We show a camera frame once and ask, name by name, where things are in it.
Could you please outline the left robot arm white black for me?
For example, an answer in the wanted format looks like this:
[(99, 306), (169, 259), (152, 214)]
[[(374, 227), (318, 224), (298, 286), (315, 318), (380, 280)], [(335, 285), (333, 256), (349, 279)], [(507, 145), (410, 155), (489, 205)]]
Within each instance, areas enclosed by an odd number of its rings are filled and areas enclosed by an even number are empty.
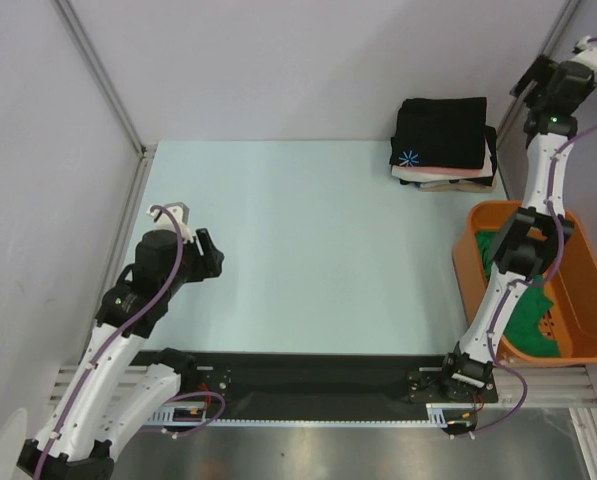
[(86, 353), (44, 427), (23, 444), (17, 466), (33, 479), (108, 479), (132, 437), (162, 405), (202, 402), (200, 428), (224, 412), (196, 358), (166, 348), (119, 402), (112, 397), (173, 296), (187, 283), (217, 278), (223, 253), (209, 232), (184, 239), (172, 230), (143, 235), (135, 260), (104, 295)]

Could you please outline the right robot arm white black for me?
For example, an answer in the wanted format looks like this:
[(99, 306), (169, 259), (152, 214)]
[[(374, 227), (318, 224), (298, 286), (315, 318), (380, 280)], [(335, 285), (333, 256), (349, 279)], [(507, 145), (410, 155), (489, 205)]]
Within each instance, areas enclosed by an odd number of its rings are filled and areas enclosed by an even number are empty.
[(539, 56), (511, 91), (528, 109), (527, 184), (520, 207), (491, 244), (489, 283), (475, 319), (443, 362), (437, 385), (450, 401), (471, 400), (491, 384), (515, 307), (560, 266), (574, 231), (563, 203), (567, 160), (578, 132), (574, 113), (596, 88), (596, 73), (597, 46), (584, 43), (562, 62)]

